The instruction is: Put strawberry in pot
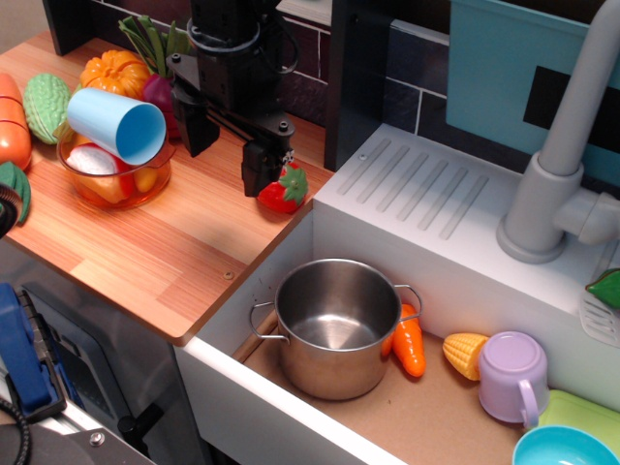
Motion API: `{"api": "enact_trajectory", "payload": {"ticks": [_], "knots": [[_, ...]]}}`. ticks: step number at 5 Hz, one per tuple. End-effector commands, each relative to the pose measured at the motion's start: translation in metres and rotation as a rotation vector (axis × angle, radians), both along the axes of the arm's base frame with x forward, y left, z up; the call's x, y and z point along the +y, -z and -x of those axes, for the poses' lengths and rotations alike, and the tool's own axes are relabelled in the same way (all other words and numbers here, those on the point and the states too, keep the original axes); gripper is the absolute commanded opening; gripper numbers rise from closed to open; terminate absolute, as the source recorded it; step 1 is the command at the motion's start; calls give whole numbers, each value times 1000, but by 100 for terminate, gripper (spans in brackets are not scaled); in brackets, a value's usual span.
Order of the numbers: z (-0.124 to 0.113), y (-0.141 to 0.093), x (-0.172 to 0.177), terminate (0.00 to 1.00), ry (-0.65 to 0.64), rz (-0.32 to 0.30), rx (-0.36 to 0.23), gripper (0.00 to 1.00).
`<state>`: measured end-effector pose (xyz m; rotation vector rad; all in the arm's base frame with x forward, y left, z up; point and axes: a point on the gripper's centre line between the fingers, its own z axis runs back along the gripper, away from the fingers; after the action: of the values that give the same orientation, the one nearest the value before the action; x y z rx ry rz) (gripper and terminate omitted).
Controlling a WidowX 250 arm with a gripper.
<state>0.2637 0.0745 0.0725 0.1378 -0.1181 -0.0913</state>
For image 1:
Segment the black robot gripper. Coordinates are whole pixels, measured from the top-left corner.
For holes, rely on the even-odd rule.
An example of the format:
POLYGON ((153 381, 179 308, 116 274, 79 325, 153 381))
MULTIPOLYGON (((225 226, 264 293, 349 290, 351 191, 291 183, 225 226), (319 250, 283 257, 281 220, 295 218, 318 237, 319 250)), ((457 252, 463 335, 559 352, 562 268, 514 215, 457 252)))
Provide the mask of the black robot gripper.
POLYGON ((295 125, 282 110, 278 88, 295 69, 295 41, 282 32, 258 32, 238 46, 192 37, 194 51, 167 59, 173 74, 172 111, 180 137, 197 157, 225 127, 247 142, 241 178, 246 197, 279 179, 292 157, 295 125))

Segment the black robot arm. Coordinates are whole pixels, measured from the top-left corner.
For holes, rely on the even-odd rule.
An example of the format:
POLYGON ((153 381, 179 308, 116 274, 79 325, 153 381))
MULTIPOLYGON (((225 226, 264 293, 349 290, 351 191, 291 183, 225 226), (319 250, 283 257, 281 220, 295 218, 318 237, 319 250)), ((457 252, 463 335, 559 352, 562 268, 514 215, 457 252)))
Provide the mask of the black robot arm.
POLYGON ((299 48, 275 1, 194 1, 187 34, 193 48, 168 58, 173 115, 196 157, 223 128, 244 141, 244 193, 257 196, 292 156, 295 126, 279 101, 299 48))

